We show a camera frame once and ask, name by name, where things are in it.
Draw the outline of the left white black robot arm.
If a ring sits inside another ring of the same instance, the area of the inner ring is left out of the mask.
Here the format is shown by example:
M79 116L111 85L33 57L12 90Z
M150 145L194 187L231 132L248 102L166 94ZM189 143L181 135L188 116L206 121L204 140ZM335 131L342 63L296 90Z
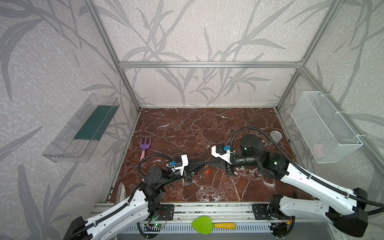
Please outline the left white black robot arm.
M165 195L165 186L182 179L191 179L207 165L207 161L193 162L185 167L183 174L150 168L144 181L136 186L131 195L112 208L84 220L78 217L70 224L65 240L110 240L128 227L160 213L160 201Z

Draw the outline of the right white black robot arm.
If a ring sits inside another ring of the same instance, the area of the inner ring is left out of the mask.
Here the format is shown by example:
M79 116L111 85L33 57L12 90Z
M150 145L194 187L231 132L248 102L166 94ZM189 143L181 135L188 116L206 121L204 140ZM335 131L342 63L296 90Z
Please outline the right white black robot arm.
M315 197L315 200L300 200L283 195L273 195L267 214L274 219L306 217L333 224L340 232L361 238L368 227L366 205L354 197L368 197L360 188L342 188L316 175L299 170L281 154L268 152L263 141L254 135L241 138L240 152L223 144L212 147L214 159L210 165L234 175L236 168L255 167L259 175L281 181Z

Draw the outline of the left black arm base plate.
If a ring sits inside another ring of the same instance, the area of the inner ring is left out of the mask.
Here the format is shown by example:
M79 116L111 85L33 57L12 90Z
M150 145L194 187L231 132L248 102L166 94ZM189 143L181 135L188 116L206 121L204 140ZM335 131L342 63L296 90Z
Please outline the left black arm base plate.
M161 204L160 210L155 215L156 221L172 221L175 213L175 205L174 204Z

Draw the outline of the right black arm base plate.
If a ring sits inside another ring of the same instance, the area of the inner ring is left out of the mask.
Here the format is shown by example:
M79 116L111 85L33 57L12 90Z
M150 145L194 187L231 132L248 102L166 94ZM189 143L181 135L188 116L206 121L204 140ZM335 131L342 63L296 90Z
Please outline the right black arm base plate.
M280 220L279 216L274 216L268 210L269 204L252 204L252 211L255 220Z

